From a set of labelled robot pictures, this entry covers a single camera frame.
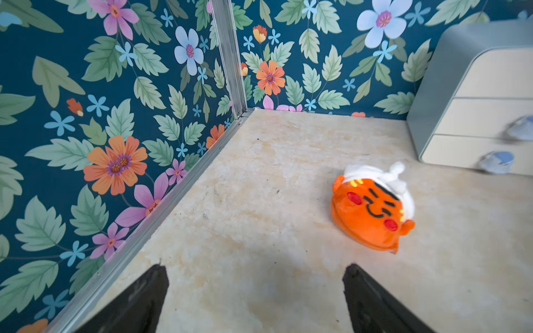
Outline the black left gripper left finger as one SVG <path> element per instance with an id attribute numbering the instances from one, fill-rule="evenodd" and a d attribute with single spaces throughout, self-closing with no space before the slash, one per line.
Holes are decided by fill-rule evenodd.
<path id="1" fill-rule="evenodd" d="M 155 332 L 162 313 L 169 278 L 167 270 L 153 265 L 77 332 Z"/>

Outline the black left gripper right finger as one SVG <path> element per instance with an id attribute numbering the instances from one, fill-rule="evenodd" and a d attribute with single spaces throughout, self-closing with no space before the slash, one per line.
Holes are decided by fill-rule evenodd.
<path id="1" fill-rule="evenodd" d="M 359 265 L 346 268 L 343 283 L 354 332 L 433 331 Z"/>

